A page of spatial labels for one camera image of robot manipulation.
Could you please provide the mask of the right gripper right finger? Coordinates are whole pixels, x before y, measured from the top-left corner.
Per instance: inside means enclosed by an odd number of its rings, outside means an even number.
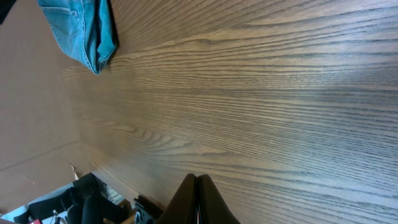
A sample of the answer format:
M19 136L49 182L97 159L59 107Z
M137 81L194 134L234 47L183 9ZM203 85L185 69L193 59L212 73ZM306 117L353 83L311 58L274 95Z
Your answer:
M209 175L199 176L197 184L199 224L240 224Z

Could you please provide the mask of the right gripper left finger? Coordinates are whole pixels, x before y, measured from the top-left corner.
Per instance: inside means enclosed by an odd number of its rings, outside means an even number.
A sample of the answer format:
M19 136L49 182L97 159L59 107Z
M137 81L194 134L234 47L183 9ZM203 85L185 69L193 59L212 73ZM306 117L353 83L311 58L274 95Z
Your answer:
M197 219L197 177L187 174L156 224L196 224Z

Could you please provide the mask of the light blue jeans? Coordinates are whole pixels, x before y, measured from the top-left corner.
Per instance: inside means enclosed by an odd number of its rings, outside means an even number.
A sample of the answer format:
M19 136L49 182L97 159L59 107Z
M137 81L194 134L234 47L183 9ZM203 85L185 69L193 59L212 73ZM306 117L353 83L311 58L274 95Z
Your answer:
M61 51L99 75L118 48L110 0L38 0Z

